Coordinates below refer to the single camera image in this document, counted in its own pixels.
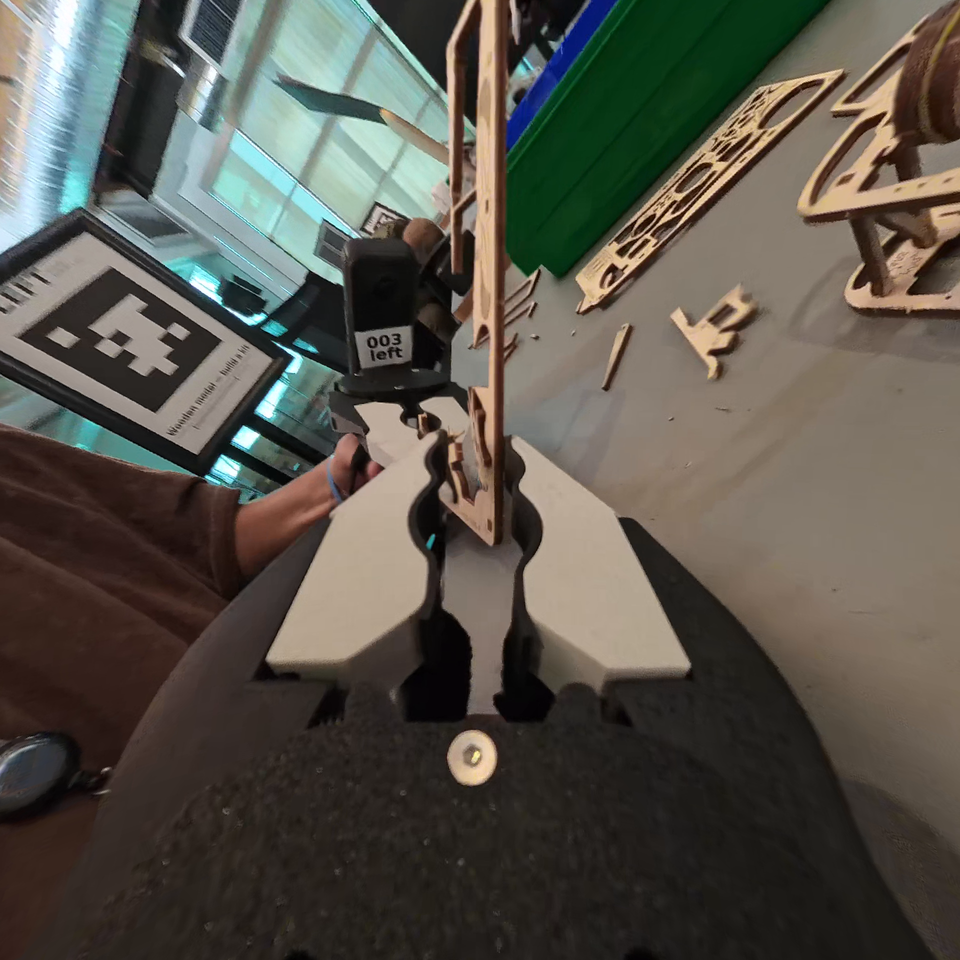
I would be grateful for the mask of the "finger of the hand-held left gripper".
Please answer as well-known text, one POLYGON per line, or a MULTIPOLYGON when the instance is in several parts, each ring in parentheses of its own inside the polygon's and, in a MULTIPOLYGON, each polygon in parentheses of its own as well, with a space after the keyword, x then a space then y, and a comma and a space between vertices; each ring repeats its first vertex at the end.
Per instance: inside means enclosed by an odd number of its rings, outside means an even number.
POLYGON ((435 395, 419 403, 419 437, 438 430, 443 430, 448 437, 464 437, 470 426, 469 414, 454 397, 435 395))
POLYGON ((429 452, 425 437, 443 426, 436 414, 410 410, 396 402, 365 401, 355 409, 366 426, 367 452, 385 469, 396 463, 423 464, 429 452))

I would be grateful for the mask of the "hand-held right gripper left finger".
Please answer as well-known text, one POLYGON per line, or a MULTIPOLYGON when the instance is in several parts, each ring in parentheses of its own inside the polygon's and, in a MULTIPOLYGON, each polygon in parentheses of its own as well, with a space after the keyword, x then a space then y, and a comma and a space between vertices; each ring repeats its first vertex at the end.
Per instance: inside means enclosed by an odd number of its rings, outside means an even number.
POLYGON ((396 692, 419 669, 439 605, 426 542, 441 526, 447 453, 446 434, 427 434, 332 511, 266 654, 274 674, 396 692))

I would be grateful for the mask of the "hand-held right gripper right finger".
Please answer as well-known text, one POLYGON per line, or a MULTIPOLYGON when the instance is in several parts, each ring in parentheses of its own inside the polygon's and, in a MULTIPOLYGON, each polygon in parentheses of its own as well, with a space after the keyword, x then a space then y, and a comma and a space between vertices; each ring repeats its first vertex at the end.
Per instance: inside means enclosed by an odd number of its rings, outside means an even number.
POLYGON ((553 693, 580 684, 677 680, 690 659, 614 510, 520 437, 512 517, 532 518, 518 571, 534 675, 553 693))

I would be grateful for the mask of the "long narrow wooden puzzle sheet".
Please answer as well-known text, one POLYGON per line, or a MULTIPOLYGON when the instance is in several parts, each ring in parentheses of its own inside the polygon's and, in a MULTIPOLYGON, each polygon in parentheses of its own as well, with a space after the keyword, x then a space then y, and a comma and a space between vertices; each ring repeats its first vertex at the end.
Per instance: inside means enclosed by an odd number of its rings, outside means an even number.
POLYGON ((471 491, 457 445, 449 454, 455 492, 451 511, 485 544, 498 546, 503 534, 503 493, 506 464, 504 438, 504 348, 506 187, 507 187, 507 54, 508 2, 467 1, 446 46, 448 101, 448 186, 451 268, 463 268, 463 218, 471 206, 474 223, 472 284, 473 345, 488 345, 487 384, 471 387, 467 412, 478 484, 471 491), (465 103, 466 71, 471 38, 478 37, 475 105, 474 187, 466 191, 465 103))

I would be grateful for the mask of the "person's left forearm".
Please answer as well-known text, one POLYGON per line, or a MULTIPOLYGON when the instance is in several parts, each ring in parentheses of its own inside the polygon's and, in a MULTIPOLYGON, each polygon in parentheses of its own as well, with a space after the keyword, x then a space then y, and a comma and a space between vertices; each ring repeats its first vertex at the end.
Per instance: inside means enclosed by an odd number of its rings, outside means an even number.
POLYGON ((337 506, 330 492, 326 460, 285 486, 241 506, 236 542, 246 551, 289 545, 337 506))

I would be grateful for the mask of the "person's left hand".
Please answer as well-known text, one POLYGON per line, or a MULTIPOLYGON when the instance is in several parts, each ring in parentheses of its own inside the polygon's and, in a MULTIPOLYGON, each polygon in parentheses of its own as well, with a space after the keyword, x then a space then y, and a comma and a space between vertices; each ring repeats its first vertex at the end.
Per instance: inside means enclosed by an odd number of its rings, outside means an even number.
POLYGON ((355 434, 343 435, 331 455, 334 457, 331 469, 336 483, 344 494, 350 489, 343 502, 383 472, 383 466, 372 459, 362 439, 355 434))

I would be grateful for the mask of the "pointed wooden stick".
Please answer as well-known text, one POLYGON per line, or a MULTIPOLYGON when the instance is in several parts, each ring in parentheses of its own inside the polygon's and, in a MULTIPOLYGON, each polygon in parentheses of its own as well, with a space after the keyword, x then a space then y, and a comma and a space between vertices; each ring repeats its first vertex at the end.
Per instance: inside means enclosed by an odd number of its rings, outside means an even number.
POLYGON ((623 355, 629 345, 633 329, 632 324, 629 322, 624 323, 614 336, 601 384, 601 390, 603 392, 608 392, 613 386, 623 355))

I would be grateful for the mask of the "person's brown shirt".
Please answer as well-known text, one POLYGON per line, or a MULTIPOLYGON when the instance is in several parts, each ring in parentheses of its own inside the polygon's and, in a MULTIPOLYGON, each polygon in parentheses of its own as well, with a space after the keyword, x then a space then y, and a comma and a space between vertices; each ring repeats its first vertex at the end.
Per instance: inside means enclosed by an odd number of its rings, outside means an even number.
POLYGON ((119 760, 187 648, 243 585, 238 492, 2 426, 2 738, 119 760))

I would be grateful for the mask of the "framed black white tag poster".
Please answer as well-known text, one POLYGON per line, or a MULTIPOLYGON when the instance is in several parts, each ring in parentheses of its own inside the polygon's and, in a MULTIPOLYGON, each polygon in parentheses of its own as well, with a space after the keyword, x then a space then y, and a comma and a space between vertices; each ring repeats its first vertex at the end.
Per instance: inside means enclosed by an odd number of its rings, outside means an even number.
POLYGON ((2 252, 2 376, 190 474, 290 361, 82 208, 2 252))

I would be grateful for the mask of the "notched wooden puzzle piece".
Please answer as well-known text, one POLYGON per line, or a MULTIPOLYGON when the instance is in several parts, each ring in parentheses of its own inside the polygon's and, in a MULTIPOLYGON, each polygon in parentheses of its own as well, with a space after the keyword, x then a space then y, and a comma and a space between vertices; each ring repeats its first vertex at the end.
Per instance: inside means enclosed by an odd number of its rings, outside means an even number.
POLYGON ((670 314, 670 320, 706 368, 706 377, 722 377, 721 357, 734 351, 740 331, 754 321, 759 306, 742 284, 724 294, 701 318, 692 320, 682 309, 670 314))

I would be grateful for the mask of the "blue plastic bin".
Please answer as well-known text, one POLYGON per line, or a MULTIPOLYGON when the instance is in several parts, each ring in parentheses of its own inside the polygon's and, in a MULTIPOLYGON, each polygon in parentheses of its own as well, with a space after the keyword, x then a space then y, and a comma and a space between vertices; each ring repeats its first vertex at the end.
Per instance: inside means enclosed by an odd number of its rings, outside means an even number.
POLYGON ((538 116, 546 113, 547 102, 617 5, 617 1, 579 3, 558 46, 535 78, 522 89, 522 97, 513 106, 507 123, 508 151, 514 149, 538 116))

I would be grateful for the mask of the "green plastic bin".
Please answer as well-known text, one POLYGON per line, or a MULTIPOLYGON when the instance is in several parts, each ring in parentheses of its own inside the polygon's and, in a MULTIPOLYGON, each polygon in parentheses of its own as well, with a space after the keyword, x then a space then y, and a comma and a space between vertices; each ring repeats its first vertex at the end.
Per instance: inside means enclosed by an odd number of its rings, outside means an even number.
POLYGON ((825 1, 618 1, 512 150, 506 250, 560 278, 825 1))

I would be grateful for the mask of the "wide wooden puzzle sheet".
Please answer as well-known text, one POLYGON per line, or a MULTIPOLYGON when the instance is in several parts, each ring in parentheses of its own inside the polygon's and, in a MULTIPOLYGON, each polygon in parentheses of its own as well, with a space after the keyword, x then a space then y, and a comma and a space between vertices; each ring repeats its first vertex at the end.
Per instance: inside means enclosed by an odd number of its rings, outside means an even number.
POLYGON ((843 69, 753 90, 576 275, 580 316, 619 292, 845 79, 843 69))

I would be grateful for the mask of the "black badge reel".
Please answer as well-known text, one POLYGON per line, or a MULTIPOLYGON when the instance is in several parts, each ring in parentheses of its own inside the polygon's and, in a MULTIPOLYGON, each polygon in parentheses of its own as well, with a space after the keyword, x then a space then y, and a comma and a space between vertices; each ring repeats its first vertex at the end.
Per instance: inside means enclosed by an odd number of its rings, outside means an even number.
POLYGON ((85 768, 80 744, 61 731, 3 740, 1 822, 37 816, 74 795, 98 797, 113 774, 112 766, 85 768))

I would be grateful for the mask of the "wooden model assembly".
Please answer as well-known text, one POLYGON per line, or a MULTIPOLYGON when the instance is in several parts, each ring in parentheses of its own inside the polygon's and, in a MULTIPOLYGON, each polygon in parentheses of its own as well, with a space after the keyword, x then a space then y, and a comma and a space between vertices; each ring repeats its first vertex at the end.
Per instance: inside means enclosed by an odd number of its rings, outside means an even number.
POLYGON ((804 186, 798 214, 846 223, 861 260, 846 305, 862 314, 958 321, 958 281, 916 285, 958 240, 959 170, 923 170, 921 150, 958 143, 959 3, 908 30, 831 114, 851 120, 804 186))

